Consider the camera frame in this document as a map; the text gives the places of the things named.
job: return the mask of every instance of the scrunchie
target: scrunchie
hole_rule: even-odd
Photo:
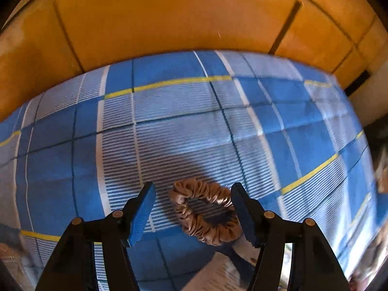
[[[203,219],[201,214],[194,213],[187,202],[189,198],[203,199],[210,204],[216,203],[234,211],[228,188],[217,183],[208,184],[194,178],[177,181],[173,187],[174,189],[169,192],[169,197],[186,234],[195,236],[200,242],[214,246],[234,241],[241,236],[243,231],[235,213],[225,225],[212,226]]]

